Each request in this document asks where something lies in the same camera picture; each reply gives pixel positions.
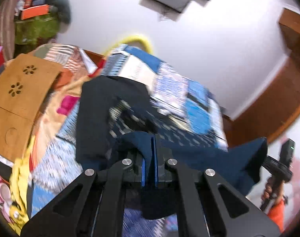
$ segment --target pink fabric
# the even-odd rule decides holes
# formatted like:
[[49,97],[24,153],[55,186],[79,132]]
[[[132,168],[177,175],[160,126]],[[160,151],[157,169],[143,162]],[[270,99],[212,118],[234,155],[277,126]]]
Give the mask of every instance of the pink fabric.
[[5,183],[5,181],[0,176],[0,210],[2,211],[2,214],[4,218],[11,223],[9,217],[9,208],[12,204],[12,201],[10,199],[10,189],[9,186]]
[[75,103],[77,103],[78,100],[79,97],[74,97],[70,95],[65,96],[61,102],[60,108],[57,109],[57,113],[67,116],[71,112]]

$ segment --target white wall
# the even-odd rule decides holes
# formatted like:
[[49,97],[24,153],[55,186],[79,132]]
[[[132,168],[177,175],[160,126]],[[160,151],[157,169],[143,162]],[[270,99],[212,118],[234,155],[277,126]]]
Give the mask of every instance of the white wall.
[[59,42],[102,53],[121,38],[143,34],[157,57],[208,87],[235,117],[285,56],[277,21],[285,4],[296,6],[293,0],[193,0],[177,20],[159,21],[155,2],[70,3],[72,23]]
[[[297,214],[300,209],[300,116],[295,123],[283,134],[275,140],[268,149],[268,155],[279,159],[281,146],[286,139],[292,139],[295,142],[295,150],[291,170],[293,178],[290,183],[285,184],[285,195],[289,196],[289,204],[285,207],[284,226],[287,226],[290,220]],[[261,194],[263,193],[265,183],[270,176],[266,169],[262,168],[261,182],[253,187],[248,198],[256,205],[261,204]]]

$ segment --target dark blue fabric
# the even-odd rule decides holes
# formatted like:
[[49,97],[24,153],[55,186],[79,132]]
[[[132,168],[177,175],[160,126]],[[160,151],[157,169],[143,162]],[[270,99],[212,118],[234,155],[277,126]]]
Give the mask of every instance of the dark blue fabric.
[[83,160],[81,166],[84,171],[89,168],[94,169],[96,171],[100,171],[107,168],[107,163],[108,163],[107,159],[100,157],[94,160],[92,159]]
[[267,155],[266,138],[255,139],[231,148],[228,152],[214,147],[189,149],[166,140],[161,142],[162,146],[172,150],[175,159],[192,169],[214,169],[244,196],[260,181],[260,167]]
[[[113,148],[112,155],[136,148],[146,161],[147,185],[140,191],[141,210],[146,219],[162,218],[175,213],[175,196],[171,190],[154,189],[154,153],[151,147],[153,134],[132,132],[122,135]],[[266,138],[229,149],[180,146],[176,142],[160,140],[162,146],[170,148],[173,157],[190,168],[205,171],[214,169],[229,184],[247,195],[252,186],[260,181],[260,167],[267,155]]]
[[142,60],[145,64],[147,64],[155,73],[157,73],[157,70],[159,68],[160,63],[162,62],[162,60],[160,60],[159,58],[148,54],[147,52],[132,47],[132,46],[127,46],[125,48],[125,51],[136,56],[137,58],[139,58],[140,60]]
[[76,125],[76,161],[105,158],[112,147],[107,143],[109,109],[118,97],[130,106],[151,109],[146,86],[124,77],[99,76],[82,86],[82,95]]

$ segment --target clothing pile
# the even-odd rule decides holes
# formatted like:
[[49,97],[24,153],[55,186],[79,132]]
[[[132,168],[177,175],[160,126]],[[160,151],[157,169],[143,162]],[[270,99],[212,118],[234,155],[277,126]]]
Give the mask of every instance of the clothing pile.
[[[76,47],[52,45],[34,55],[63,64],[73,77],[85,65],[87,75],[90,67],[77,52]],[[27,186],[22,205],[26,213],[17,215],[21,225],[83,170],[109,168],[121,159],[122,150],[133,148],[143,156],[145,182],[140,191],[126,195],[123,236],[177,235],[177,217],[169,202],[173,196],[145,191],[153,181],[149,171],[155,134],[174,158],[193,169],[214,169],[244,195],[260,180],[266,139],[228,149],[221,110],[208,89],[138,48],[121,45],[112,50],[100,76],[81,75],[48,100],[34,133],[30,178],[19,178],[23,188]],[[16,178],[11,179],[12,186]]]
[[60,23],[70,24],[69,0],[18,0],[15,7],[15,55],[55,40]]

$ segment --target human hand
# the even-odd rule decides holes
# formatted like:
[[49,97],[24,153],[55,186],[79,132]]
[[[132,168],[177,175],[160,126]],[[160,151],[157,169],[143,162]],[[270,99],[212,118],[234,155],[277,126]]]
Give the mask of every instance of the human hand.
[[[273,184],[273,178],[268,178],[268,182],[265,185],[265,190],[261,196],[262,200],[268,199],[270,197],[270,194],[272,193],[272,184]],[[281,202],[284,195],[284,182],[279,186],[279,188],[276,190],[276,199],[274,202],[274,205],[277,205]]]

